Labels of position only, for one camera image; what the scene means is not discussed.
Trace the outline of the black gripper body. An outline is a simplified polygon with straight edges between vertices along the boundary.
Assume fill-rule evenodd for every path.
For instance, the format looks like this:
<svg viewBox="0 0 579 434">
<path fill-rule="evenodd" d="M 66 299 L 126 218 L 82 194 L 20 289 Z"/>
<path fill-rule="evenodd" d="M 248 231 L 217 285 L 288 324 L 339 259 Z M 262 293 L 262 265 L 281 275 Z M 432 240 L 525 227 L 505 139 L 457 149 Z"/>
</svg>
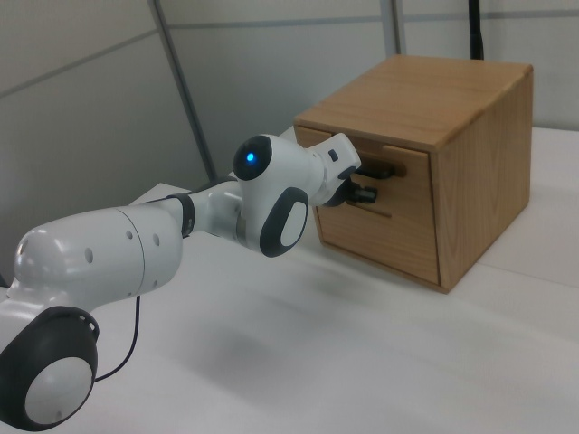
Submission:
<svg viewBox="0 0 579 434">
<path fill-rule="evenodd" d="M 361 201 L 361 187 L 352 181 L 351 175 L 356 171 L 354 166 L 348 167 L 343 173 L 343 181 L 324 206 L 336 207 L 344 202 L 358 203 Z"/>
</svg>

